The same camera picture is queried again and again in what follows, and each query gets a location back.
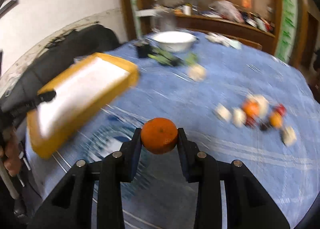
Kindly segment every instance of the bowl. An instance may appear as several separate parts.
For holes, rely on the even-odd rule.
[[[158,47],[168,52],[183,52],[191,48],[197,38],[186,32],[165,31],[155,34],[153,40],[157,42]]]

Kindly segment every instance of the yellow box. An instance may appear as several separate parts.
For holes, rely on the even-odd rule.
[[[54,153],[64,142],[66,142],[74,132],[81,128],[103,106],[110,103],[114,98],[121,95],[131,86],[136,85],[139,79],[139,72],[138,67],[134,63],[119,57],[95,53],[81,62],[71,66],[63,73],[52,79],[38,91],[38,94],[55,89],[55,87],[58,87],[65,80],[71,78],[79,70],[84,69],[84,67],[88,66],[94,60],[97,60],[97,57],[126,70],[129,72],[129,74],[125,77],[125,79],[112,83],[108,89],[93,98],[90,101],[90,105],[86,105],[86,107],[80,110],[75,109],[74,114],[71,109],[71,111],[68,112],[71,117],[68,119],[67,123],[63,125],[59,124],[60,127],[54,129],[54,132],[47,138],[44,138],[40,132],[38,110],[30,111],[27,114],[27,127],[29,129],[30,142],[32,149],[40,157],[49,158],[52,153]]]

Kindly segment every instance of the plastic bag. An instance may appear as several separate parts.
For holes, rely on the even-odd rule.
[[[244,23],[243,17],[236,7],[229,1],[220,0],[215,1],[210,5],[212,9],[215,10],[221,16],[238,23]]]

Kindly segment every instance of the metal screw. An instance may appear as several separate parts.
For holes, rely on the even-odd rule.
[[[85,165],[85,161],[84,160],[78,160],[77,161],[77,167],[81,168]]]
[[[233,162],[233,164],[236,166],[236,167],[241,167],[242,166],[242,161],[241,160],[235,160],[234,162]]]
[[[113,152],[112,156],[113,156],[114,158],[119,158],[119,157],[122,156],[122,152]]]
[[[207,156],[207,154],[205,152],[198,152],[197,156],[198,158],[204,159]]]

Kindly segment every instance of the blue tablecloth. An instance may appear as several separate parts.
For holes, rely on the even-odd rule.
[[[236,50],[213,44],[202,33],[196,36],[199,42],[192,50],[207,70],[201,83],[189,79],[184,66],[164,67],[151,59],[136,58],[131,43],[108,52],[136,63],[140,81],[105,106],[53,158],[42,160],[27,143],[27,157],[44,198],[78,159],[100,160],[118,150],[136,127],[164,117],[183,127],[189,140],[217,160],[242,160],[290,226],[297,225],[319,192],[319,104],[302,74],[269,54],[245,45]],[[281,142],[278,130],[237,128],[217,119],[214,109],[218,103],[231,110],[248,93],[262,94],[271,106],[284,104],[284,124],[292,126],[297,135],[292,147]],[[143,149],[135,180],[122,185],[122,195],[127,228],[193,227],[197,184],[185,182],[176,149],[160,156]],[[226,215],[223,225],[226,228]]]

